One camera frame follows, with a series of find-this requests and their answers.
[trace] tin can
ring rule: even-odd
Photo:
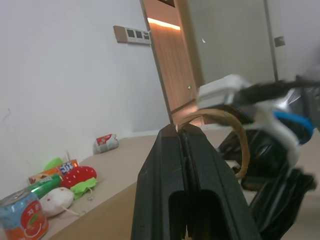
[[[49,193],[51,190],[59,188],[61,185],[62,177],[59,174],[46,176],[40,181],[28,186],[26,189],[35,193],[39,199]]]
[[[116,149],[119,146],[117,135],[109,134],[98,137],[94,143],[94,153],[104,153],[112,149]]]
[[[59,166],[53,167],[51,169],[48,169],[46,171],[40,172],[36,175],[33,175],[28,178],[28,184],[34,184],[42,179],[51,176],[53,174],[59,174],[61,177],[63,177],[66,173],[68,173],[71,169],[78,167],[78,161],[77,160],[70,160],[67,161]]]
[[[0,222],[9,240],[38,240],[48,230],[37,195],[27,189],[1,200]]]

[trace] red and white can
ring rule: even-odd
[[[112,149],[116,149],[118,146],[119,146],[119,143],[117,140],[117,135],[109,134],[109,135],[98,137],[95,140],[94,152],[101,154],[101,153],[110,151]]]

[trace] plush toy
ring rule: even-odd
[[[64,175],[61,187],[70,189],[74,193],[74,199],[80,198],[86,191],[91,190],[97,184],[97,173],[90,166],[78,166]]]
[[[74,193],[65,187],[51,190],[40,199],[41,207],[47,217],[62,213],[74,201]]]

